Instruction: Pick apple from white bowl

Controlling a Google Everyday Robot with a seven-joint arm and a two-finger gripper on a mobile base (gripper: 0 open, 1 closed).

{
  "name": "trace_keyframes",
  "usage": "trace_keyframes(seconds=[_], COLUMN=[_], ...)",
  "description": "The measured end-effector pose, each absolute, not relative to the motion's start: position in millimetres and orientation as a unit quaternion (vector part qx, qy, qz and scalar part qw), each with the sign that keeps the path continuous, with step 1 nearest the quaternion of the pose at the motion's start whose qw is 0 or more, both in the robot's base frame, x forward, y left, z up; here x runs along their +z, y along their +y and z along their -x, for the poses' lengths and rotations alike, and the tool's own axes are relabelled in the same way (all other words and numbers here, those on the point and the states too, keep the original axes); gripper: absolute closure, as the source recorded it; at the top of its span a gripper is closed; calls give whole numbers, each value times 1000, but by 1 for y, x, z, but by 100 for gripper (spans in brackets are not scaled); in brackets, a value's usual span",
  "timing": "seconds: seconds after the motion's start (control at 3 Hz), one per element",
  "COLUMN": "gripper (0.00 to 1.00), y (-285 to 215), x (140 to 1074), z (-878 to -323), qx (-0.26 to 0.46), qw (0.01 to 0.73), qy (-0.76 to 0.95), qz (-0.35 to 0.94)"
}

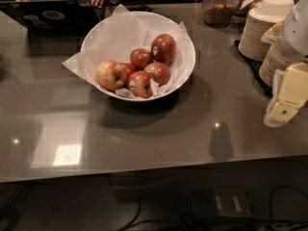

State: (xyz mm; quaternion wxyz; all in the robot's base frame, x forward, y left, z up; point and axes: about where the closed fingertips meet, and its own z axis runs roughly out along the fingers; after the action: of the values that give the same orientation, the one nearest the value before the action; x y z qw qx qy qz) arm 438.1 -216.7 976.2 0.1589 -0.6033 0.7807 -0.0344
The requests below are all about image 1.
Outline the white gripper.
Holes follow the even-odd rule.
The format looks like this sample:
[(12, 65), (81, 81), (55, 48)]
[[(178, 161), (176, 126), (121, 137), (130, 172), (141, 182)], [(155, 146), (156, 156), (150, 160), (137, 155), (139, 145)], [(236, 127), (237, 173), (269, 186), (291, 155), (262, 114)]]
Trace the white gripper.
[[(280, 36), (281, 51), (293, 61), (308, 60), (308, 0), (298, 0), (287, 14)], [(286, 68), (283, 81), (270, 115), (287, 124), (308, 101), (308, 64)]]

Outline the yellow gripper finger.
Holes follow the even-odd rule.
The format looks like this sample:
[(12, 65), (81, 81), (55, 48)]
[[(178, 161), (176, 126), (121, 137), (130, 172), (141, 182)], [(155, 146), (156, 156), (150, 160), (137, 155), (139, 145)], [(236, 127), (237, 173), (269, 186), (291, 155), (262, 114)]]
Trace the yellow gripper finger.
[(272, 78), (272, 98), (269, 101), (269, 104), (266, 108), (266, 114), (264, 116), (264, 124), (271, 128), (281, 127), (282, 123), (275, 121), (274, 118), (270, 115), (275, 102), (277, 101), (277, 96), (283, 81), (284, 72), (280, 69), (276, 69)]

